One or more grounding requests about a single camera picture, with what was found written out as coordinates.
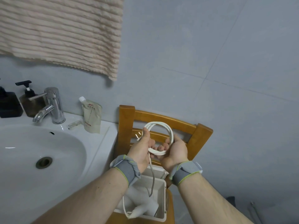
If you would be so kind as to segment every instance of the gray wrist strap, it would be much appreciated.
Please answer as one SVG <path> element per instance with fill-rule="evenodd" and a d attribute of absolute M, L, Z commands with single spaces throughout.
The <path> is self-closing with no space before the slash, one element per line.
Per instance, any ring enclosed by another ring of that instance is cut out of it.
<path fill-rule="evenodd" d="M 175 166 L 169 174 L 169 179 L 178 186 L 186 177 L 194 173 L 202 173 L 201 166 L 193 161 L 187 161 Z"/>
<path fill-rule="evenodd" d="M 127 179 L 129 186 L 141 178 L 137 163 L 126 155 L 118 156 L 110 163 L 110 168 L 117 168 Z"/>

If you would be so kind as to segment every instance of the white sink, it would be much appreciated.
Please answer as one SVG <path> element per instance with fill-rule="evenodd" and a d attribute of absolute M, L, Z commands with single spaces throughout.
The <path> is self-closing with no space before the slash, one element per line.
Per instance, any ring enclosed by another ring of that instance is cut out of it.
<path fill-rule="evenodd" d="M 35 124 L 27 116 L 0 119 L 0 223 L 30 223 L 100 176 L 111 161 L 117 125 L 102 121 L 101 133 L 67 125 L 81 116 L 65 113 Z"/>

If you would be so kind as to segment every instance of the white cloth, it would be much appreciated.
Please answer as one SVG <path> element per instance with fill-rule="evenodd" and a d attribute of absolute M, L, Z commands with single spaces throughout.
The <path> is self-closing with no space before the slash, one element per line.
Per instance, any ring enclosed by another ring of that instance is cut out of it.
<path fill-rule="evenodd" d="M 116 80 L 124 0 L 0 0 L 0 53 Z"/>

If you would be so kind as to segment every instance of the left hand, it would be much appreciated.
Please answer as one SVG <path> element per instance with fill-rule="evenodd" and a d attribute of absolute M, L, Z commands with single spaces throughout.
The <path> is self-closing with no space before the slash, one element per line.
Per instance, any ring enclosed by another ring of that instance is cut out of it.
<path fill-rule="evenodd" d="M 143 128 L 142 131 L 142 138 L 132 145 L 127 155 L 137 163 L 140 173 L 143 173 L 150 163 L 150 159 L 147 154 L 148 148 L 155 148 L 155 140 L 150 138 L 150 132 L 148 129 Z"/>

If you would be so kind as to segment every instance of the wooden chair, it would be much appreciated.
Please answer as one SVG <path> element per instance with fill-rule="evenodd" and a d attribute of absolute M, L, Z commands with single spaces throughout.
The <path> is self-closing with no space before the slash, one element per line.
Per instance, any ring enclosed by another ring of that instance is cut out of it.
<path fill-rule="evenodd" d="M 200 149 L 204 146 L 207 140 L 213 133 L 211 128 L 208 128 L 202 124 L 193 125 L 178 119 L 174 119 L 171 117 L 135 110 L 134 106 L 120 105 L 119 106 L 119 124 L 118 124 L 118 144 L 116 146 L 116 150 L 114 151 L 114 156 L 118 156 L 121 154 L 127 154 L 132 146 L 131 138 L 135 138 L 135 134 L 139 134 L 142 132 L 142 129 L 133 128 L 134 120 L 143 121 L 145 123 L 152 121 L 160 121 L 168 124 L 172 129 L 180 130 L 191 134 L 191 138 L 186 143 L 188 149 L 188 159 L 193 160 L 193 158 L 197 155 Z M 169 138 L 168 135 L 150 131 L 151 138 L 156 142 L 163 143 L 166 138 Z M 161 166 L 159 161 L 152 161 L 153 164 Z M 171 185 L 169 179 L 166 179 L 167 187 Z M 166 189 L 166 193 L 168 195 L 168 210 L 167 210 L 167 219 L 164 222 L 165 224 L 174 224 L 174 211 L 173 211 L 173 201 L 172 194 L 169 189 Z M 147 219 L 127 219 L 124 214 L 115 213 L 110 216 L 107 223 L 126 223 L 126 224 L 137 224 L 137 223 L 146 223 L 146 224 L 160 224 L 160 222 L 154 222 Z"/>

